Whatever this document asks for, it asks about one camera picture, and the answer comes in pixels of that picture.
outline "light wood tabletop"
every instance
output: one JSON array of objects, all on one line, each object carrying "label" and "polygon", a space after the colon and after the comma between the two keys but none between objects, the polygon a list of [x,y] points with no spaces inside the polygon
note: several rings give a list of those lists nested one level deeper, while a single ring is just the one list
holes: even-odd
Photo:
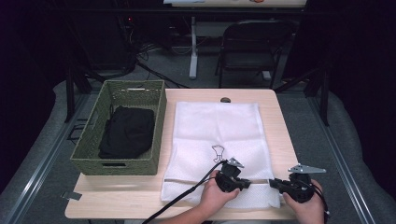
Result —
[{"label": "light wood tabletop", "polygon": [[[297,164],[297,158],[280,110],[276,95],[271,90],[227,89],[168,89],[167,107],[163,124],[161,155],[156,175],[83,175],[79,176],[74,192],[79,201],[70,200],[65,215],[69,218],[145,219],[159,211],[165,203],[160,200],[165,173],[172,149],[172,133],[176,102],[219,102],[228,97],[232,103],[258,103],[262,124],[270,150],[274,176],[288,179],[288,169]],[[191,204],[179,202],[159,218],[182,213]],[[231,209],[223,208],[212,220],[224,219],[295,219],[294,212],[283,203],[280,208]]]},{"label": "light wood tabletop", "polygon": [[205,0],[195,3],[173,3],[173,7],[305,7],[306,0]]}]

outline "basket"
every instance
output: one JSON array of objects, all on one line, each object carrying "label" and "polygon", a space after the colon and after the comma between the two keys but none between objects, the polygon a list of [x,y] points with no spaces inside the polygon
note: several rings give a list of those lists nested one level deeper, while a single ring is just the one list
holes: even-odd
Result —
[{"label": "basket", "polygon": [[[154,111],[151,148],[137,159],[101,159],[99,145],[110,118],[110,106],[122,105]],[[105,81],[81,137],[70,158],[84,175],[156,175],[166,109],[164,83],[160,81]]]}]

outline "white fabric bag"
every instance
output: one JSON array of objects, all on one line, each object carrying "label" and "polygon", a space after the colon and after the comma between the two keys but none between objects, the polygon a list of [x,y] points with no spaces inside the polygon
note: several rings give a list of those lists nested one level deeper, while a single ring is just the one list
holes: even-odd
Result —
[{"label": "white fabric bag", "polygon": [[[212,148],[224,147],[221,152]],[[163,178],[161,200],[170,202],[198,183],[221,159],[235,157],[245,168],[240,178],[252,184],[225,207],[279,207],[258,104],[177,102],[172,154]],[[199,203],[204,184],[182,200]]]}]

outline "human arm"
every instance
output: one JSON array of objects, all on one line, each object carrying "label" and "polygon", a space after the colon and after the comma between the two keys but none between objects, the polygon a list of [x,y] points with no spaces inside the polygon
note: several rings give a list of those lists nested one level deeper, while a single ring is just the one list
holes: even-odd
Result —
[{"label": "human arm", "polygon": [[[322,186],[316,180],[311,180],[312,184],[322,191]],[[314,193],[314,196],[305,203],[297,203],[288,193],[283,193],[286,204],[294,210],[297,220],[300,224],[322,224],[324,223],[324,204],[320,197]]]},{"label": "human arm", "polygon": [[217,172],[218,171],[213,171],[210,174],[210,179],[205,183],[201,201],[198,205],[175,217],[170,217],[161,223],[203,223],[205,220],[215,215],[224,204],[236,198],[239,194],[239,189],[235,189],[232,192],[221,191],[214,179]]}]

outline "black cloth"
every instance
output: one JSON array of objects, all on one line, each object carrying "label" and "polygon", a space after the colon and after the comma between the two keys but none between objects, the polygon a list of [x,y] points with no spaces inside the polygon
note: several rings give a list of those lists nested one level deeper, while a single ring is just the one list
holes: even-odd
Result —
[{"label": "black cloth", "polygon": [[154,112],[119,106],[106,122],[99,146],[102,159],[136,159],[151,148]]}]

